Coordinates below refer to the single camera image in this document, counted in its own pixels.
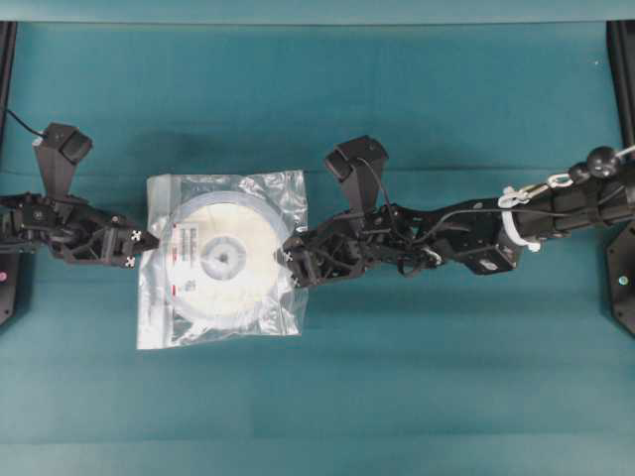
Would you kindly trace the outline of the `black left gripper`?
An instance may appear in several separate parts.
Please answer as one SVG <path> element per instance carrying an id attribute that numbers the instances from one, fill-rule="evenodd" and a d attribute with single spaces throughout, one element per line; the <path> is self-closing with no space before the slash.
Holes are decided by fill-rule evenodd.
<path id="1" fill-rule="evenodd" d="M 134 251 L 152 251 L 160 240 L 121 214 L 90 206 L 85 200 L 56 201 L 49 232 L 53 256 L 73 265 L 134 268 Z"/>

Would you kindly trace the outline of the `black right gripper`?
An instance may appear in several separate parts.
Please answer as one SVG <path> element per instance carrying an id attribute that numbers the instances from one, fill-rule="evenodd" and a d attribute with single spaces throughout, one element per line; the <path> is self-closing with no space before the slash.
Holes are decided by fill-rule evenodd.
<path id="1" fill-rule="evenodd" d="M 290 263 L 295 289 L 311 288 L 356 279 L 377 267 L 377 258 L 369 251 L 374 213 L 343 212 L 319 226 L 294 231 L 283 243 L 283 264 Z"/>

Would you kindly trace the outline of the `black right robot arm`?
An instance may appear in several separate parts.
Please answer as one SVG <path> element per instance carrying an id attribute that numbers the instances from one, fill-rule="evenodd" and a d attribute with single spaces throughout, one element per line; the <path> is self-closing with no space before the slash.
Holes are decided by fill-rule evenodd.
<path id="1" fill-rule="evenodd" d="M 410 278 L 449 262 L 480 276 L 513 271 L 523 251 L 587 227 L 634 216 L 634 149 L 592 150 L 566 172 L 493 198 L 435 210 L 392 202 L 382 181 L 388 154 L 363 136 L 342 143 L 326 168 L 348 200 L 345 211 L 294 232 L 276 253 L 297 288 L 356 279 L 378 265 Z"/>

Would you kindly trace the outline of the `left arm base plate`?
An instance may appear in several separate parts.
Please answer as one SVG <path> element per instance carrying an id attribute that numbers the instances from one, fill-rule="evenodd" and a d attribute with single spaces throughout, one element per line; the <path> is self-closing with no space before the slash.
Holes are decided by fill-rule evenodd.
<path id="1" fill-rule="evenodd" d="M 20 254 L 2 254 L 0 265 L 0 324 L 4 325 L 14 313 Z"/>

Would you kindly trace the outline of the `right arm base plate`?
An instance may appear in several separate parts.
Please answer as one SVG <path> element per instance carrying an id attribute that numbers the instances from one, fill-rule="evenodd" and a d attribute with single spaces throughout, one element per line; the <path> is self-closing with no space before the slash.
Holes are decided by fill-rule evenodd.
<path id="1" fill-rule="evenodd" d="M 606 247 L 609 302 L 614 319 L 634 335 L 634 222 Z"/>

